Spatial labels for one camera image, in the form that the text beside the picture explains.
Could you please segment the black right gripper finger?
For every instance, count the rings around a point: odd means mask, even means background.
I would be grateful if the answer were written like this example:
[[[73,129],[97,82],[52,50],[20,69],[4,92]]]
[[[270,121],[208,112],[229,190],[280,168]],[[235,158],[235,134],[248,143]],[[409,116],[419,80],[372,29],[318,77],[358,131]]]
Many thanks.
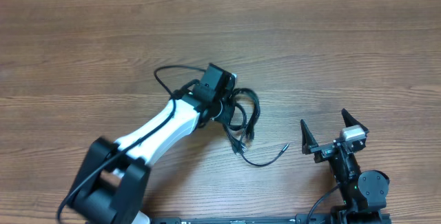
[[[318,147],[318,144],[304,119],[300,120],[300,126],[302,131],[302,153],[311,154],[313,149]]]
[[[341,114],[347,128],[359,125],[366,134],[369,133],[369,129],[366,128],[361,122],[356,120],[345,108],[341,110]]]

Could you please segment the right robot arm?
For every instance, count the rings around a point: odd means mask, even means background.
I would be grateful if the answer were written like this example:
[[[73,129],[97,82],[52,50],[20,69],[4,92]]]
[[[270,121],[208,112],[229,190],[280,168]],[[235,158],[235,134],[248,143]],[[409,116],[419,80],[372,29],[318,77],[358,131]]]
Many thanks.
[[[302,153],[313,154],[315,163],[328,162],[336,186],[320,197],[305,217],[305,222],[324,223],[390,223],[388,214],[381,210],[387,206],[389,177],[379,170],[362,171],[356,160],[356,152],[366,147],[369,129],[346,110],[341,114],[345,128],[332,143],[319,145],[304,120]],[[328,214],[315,214],[316,208],[338,190],[343,204],[333,206]]]

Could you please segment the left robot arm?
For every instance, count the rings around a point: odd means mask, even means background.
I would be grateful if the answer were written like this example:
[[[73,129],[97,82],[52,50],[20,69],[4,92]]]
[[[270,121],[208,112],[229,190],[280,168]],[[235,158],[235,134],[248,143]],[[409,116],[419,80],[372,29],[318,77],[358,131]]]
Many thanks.
[[[170,96],[165,108],[136,131],[111,142],[94,141],[68,195],[57,210],[70,207],[88,223],[150,223],[143,197],[154,164],[177,141],[211,120],[222,120],[237,76],[209,64]]]

